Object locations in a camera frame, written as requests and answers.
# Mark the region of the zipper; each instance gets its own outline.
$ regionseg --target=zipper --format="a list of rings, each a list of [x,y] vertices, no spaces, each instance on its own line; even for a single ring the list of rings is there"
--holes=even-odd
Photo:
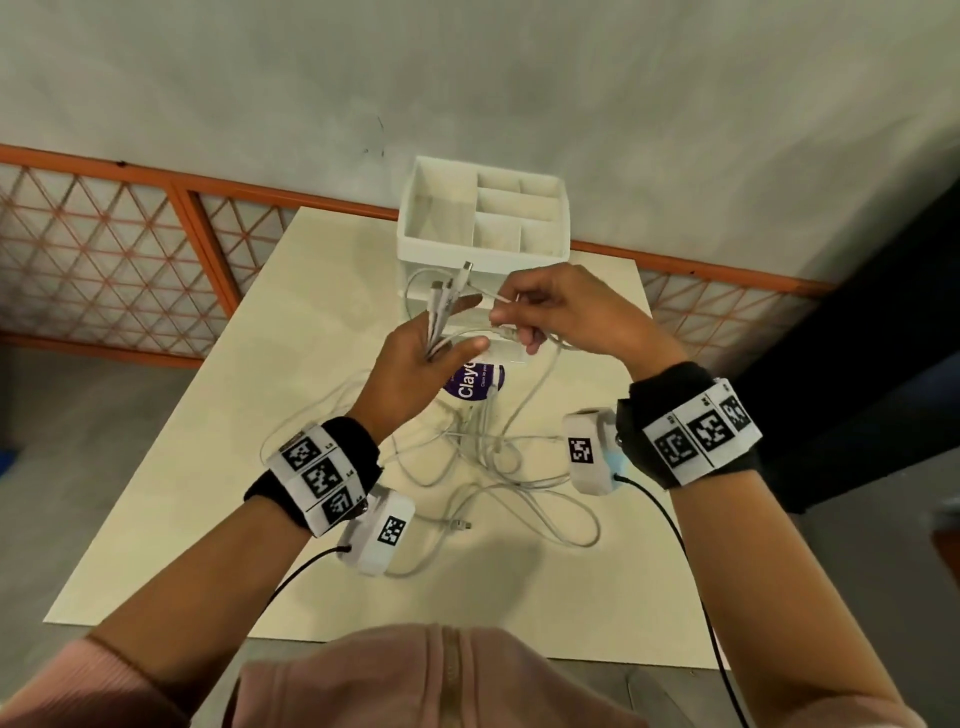
[[[463,728],[463,671],[460,664],[460,634],[444,627],[444,682],[440,688],[440,728]]]

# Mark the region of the pink jacket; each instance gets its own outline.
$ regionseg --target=pink jacket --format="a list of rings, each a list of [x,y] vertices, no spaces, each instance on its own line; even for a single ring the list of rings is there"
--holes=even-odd
[[[0,711],[0,728],[166,728],[189,717],[89,640],[68,645]],[[289,663],[246,665],[225,726],[641,728],[643,718],[566,680],[499,629],[406,624],[357,632]],[[841,697],[783,728],[924,728],[900,705]]]

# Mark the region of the person's left hand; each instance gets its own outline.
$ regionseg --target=person's left hand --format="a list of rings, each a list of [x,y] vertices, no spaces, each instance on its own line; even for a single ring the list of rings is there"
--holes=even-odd
[[[482,300],[482,296],[464,296],[454,304],[453,313],[473,308]],[[425,311],[395,328],[383,343],[363,391],[347,413],[378,445],[426,409],[446,381],[490,345],[486,336],[474,336],[427,361],[426,336]]]

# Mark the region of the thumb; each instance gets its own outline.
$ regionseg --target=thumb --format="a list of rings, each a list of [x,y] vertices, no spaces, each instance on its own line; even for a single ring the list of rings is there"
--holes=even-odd
[[[471,336],[454,347],[446,350],[434,362],[437,370],[444,376],[444,381],[450,379],[458,369],[472,358],[485,352],[490,347],[490,339],[486,336]]]
[[[497,302],[490,312],[490,323],[495,326],[513,324],[519,327],[542,328],[553,330],[550,326],[555,311],[549,306],[536,303],[503,303]]]

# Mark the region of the person's right arm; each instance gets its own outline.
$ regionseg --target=person's right arm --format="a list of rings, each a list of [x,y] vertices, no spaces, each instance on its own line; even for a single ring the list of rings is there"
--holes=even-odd
[[[511,274],[491,322],[514,324],[530,353],[557,334],[624,363],[634,381],[687,360],[680,343],[580,266]],[[840,595],[759,473],[670,491],[700,596],[756,724],[776,726],[824,697],[901,703]]]

